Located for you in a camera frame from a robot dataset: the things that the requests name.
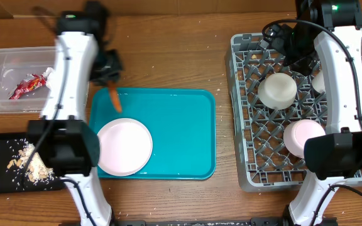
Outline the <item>white cup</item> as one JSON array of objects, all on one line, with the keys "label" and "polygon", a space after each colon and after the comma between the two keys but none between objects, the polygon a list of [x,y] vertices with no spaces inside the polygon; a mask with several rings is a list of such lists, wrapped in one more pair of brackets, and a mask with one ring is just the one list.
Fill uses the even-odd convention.
[{"label": "white cup", "polygon": [[314,76],[311,85],[317,93],[321,94],[325,92],[324,77],[322,70],[320,70],[319,73]]}]

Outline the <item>orange carrot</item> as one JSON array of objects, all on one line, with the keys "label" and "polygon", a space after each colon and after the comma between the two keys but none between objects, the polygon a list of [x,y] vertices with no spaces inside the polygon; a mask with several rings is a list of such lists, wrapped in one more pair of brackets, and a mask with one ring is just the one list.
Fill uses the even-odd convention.
[{"label": "orange carrot", "polygon": [[109,81],[107,83],[107,87],[109,89],[109,95],[111,98],[112,105],[114,106],[115,110],[118,113],[122,113],[123,110],[122,110],[122,106],[121,106],[121,101],[119,99],[119,94],[117,91],[116,84],[112,81]]}]

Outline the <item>red snack wrapper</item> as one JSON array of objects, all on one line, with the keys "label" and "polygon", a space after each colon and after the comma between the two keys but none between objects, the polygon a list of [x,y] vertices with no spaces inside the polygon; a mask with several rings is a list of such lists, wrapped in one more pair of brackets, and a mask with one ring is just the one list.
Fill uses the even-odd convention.
[{"label": "red snack wrapper", "polygon": [[22,97],[24,94],[34,91],[39,87],[42,87],[47,82],[47,78],[43,75],[29,74],[23,79],[17,87],[9,95],[10,100],[16,100]]}]

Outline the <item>white tissue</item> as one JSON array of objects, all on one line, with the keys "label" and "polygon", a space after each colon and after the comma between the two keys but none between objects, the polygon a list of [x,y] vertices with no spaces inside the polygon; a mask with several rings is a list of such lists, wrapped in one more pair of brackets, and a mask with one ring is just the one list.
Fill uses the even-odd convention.
[{"label": "white tissue", "polygon": [[45,85],[47,86],[48,89],[52,88],[54,73],[55,70],[52,67],[48,67],[43,73],[43,78],[46,80]]}]

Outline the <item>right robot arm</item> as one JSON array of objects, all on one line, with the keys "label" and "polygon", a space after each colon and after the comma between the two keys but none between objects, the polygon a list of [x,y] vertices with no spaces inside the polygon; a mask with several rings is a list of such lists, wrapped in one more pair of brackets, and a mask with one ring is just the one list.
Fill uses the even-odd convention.
[{"label": "right robot arm", "polygon": [[325,135],[308,139],[308,168],[280,225],[335,225],[323,213],[339,188],[362,169],[362,13],[358,1],[297,1],[297,17],[267,24],[264,40],[284,65],[308,75],[319,59],[327,99]]}]

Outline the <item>peanut and rice scraps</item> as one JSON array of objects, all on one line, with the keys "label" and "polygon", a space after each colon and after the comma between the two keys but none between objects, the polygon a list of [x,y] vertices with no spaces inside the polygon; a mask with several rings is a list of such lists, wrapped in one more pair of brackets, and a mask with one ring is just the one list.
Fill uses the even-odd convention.
[{"label": "peanut and rice scraps", "polygon": [[[6,168],[7,171],[12,170],[16,173],[16,176],[13,178],[14,181],[18,178],[19,173],[25,168],[35,146],[34,144],[29,143],[25,138],[14,139],[7,143],[9,145],[9,150],[13,155]],[[25,171],[25,179],[33,185],[39,185],[41,183],[49,184],[49,182],[55,179],[55,175],[51,168],[47,168],[44,165],[40,155],[36,153]]]}]

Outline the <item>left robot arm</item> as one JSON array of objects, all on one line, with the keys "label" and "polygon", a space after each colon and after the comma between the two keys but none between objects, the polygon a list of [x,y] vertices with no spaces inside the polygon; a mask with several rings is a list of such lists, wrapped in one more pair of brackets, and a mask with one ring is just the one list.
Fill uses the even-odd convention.
[{"label": "left robot arm", "polygon": [[117,51],[105,49],[108,17],[99,1],[61,13],[52,29],[56,41],[50,93],[40,119],[29,121],[27,128],[33,152],[53,170],[53,184],[69,190],[79,225],[115,224],[97,174],[99,138],[85,117],[89,84],[113,87],[123,69]]}]

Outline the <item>pale green bowl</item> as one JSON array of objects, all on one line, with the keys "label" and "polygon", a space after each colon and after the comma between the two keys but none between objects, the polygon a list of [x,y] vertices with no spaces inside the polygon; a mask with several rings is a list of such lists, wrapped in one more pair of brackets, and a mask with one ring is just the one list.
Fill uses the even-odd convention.
[{"label": "pale green bowl", "polygon": [[290,107],[297,93],[295,80],[285,73],[274,73],[260,82],[258,96],[268,108],[282,110]]}]

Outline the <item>large pink plate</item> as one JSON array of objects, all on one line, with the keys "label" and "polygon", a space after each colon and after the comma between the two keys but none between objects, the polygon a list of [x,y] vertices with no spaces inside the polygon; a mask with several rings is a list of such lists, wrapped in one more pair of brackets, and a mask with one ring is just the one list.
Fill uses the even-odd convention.
[{"label": "large pink plate", "polygon": [[141,170],[153,152],[149,130],[141,122],[115,119],[97,133],[100,141],[98,166],[113,176],[129,176]]}]

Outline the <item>small white plate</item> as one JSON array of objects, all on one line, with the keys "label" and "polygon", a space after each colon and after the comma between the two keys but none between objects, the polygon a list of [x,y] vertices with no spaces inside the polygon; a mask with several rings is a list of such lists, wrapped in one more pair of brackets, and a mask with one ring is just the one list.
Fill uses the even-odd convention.
[{"label": "small white plate", "polygon": [[289,124],[283,132],[283,141],[288,151],[298,158],[304,158],[305,142],[314,137],[324,136],[325,130],[316,121],[302,119]]}]

